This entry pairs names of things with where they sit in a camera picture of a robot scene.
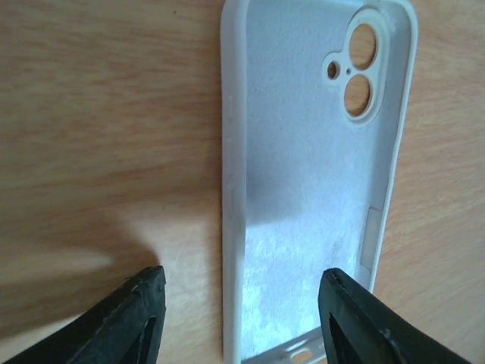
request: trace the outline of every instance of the wood grain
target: wood grain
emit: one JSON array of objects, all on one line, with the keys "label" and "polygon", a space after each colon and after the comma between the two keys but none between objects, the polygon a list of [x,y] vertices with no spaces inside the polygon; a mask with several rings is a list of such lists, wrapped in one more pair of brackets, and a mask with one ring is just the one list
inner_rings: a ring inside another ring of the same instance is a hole
[{"label": "wood grain", "polygon": [[[221,361],[222,4],[0,5],[0,359],[161,262],[160,361]],[[376,295],[485,362],[485,7],[415,7]]]}]

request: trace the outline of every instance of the circular hole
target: circular hole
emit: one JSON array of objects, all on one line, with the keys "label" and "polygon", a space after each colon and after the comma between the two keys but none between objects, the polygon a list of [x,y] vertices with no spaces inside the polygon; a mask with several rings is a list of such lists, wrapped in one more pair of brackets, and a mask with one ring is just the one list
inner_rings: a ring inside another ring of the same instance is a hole
[{"label": "circular hole", "polygon": [[328,68],[327,68],[328,78],[330,78],[331,80],[335,80],[339,76],[339,72],[340,72],[339,64],[336,63],[335,61],[331,61],[331,63],[328,65]]},{"label": "circular hole", "polygon": [[362,115],[371,100],[371,85],[366,76],[358,74],[347,83],[345,105],[351,116]]},{"label": "circular hole", "polygon": [[368,68],[376,55],[376,33],[369,24],[361,24],[355,28],[350,37],[349,52],[352,63],[359,70]]}]

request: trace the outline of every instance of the phone case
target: phone case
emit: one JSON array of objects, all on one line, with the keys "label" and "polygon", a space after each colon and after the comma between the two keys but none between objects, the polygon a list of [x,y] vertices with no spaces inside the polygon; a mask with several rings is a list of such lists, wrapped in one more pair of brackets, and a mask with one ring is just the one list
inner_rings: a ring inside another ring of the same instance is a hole
[{"label": "phone case", "polygon": [[[360,24],[377,43],[364,70],[349,57]],[[324,269],[373,290],[417,42],[406,0],[226,0],[225,363],[319,362]],[[371,87],[359,116],[344,105],[356,75]]]}]

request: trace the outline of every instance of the light brown wooden tabletop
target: light brown wooden tabletop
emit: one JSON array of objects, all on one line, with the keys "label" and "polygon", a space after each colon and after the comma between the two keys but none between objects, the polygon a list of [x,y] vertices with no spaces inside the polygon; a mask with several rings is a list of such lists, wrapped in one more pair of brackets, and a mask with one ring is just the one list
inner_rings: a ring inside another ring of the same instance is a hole
[{"label": "light brown wooden tabletop", "polygon": [[[375,293],[484,363],[485,4],[414,3]],[[160,361],[221,361],[222,4],[0,5],[0,360],[161,263]]]}]

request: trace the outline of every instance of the white phone case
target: white phone case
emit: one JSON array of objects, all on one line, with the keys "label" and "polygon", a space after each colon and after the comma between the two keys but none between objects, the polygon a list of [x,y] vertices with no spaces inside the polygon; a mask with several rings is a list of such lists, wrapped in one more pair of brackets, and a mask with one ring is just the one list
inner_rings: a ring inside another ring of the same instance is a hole
[{"label": "white phone case", "polygon": [[[363,71],[349,57],[359,24],[377,40]],[[326,268],[373,290],[417,42],[406,0],[226,0],[225,363],[294,362],[302,348],[311,357],[301,363],[324,357]],[[354,117],[343,100],[357,74],[371,96]]]}]

